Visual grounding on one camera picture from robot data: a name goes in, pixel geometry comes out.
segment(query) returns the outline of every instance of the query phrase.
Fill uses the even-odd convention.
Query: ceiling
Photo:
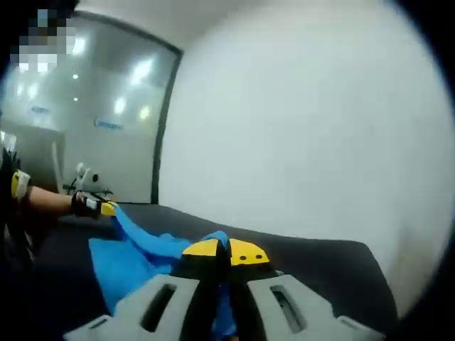
[[[185,50],[210,27],[262,0],[81,0],[76,10],[118,19]]]

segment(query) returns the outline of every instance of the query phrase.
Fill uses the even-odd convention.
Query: yellow marker
[[[269,258],[260,247],[238,239],[229,239],[230,265],[268,263]]]
[[[113,201],[103,202],[101,204],[101,214],[107,215],[109,217],[114,217],[115,216],[114,206],[118,206],[118,204]]]
[[[217,246],[218,239],[203,240],[187,247],[185,251],[183,251],[183,254],[190,254],[193,256],[216,256]]]
[[[19,174],[14,172],[13,177],[11,178],[11,196],[14,199],[17,199],[17,187],[19,186]]]

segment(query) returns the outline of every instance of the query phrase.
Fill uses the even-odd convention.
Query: blue cloth
[[[171,273],[183,250],[192,245],[187,239],[175,238],[167,233],[159,237],[149,234],[134,224],[120,207],[115,207],[115,212],[112,219],[121,241],[89,240],[95,276],[111,313],[115,312],[118,301],[143,286],[150,278]],[[224,247],[228,244],[228,236],[221,231],[209,234],[202,240],[207,239],[218,239]],[[221,285],[220,292],[217,319],[213,324],[215,339],[235,332],[227,287]]]

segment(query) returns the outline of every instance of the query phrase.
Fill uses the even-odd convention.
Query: black tabletop
[[[388,332],[397,324],[397,311],[373,254],[351,241],[279,237],[237,229],[158,205],[123,205],[139,226],[153,234],[199,240],[222,230],[232,238],[263,248],[274,267],[291,274],[330,301],[335,316]],[[72,330],[107,313],[93,272],[89,238],[116,239],[112,222],[68,217],[50,233],[35,263],[38,304],[53,325]]]

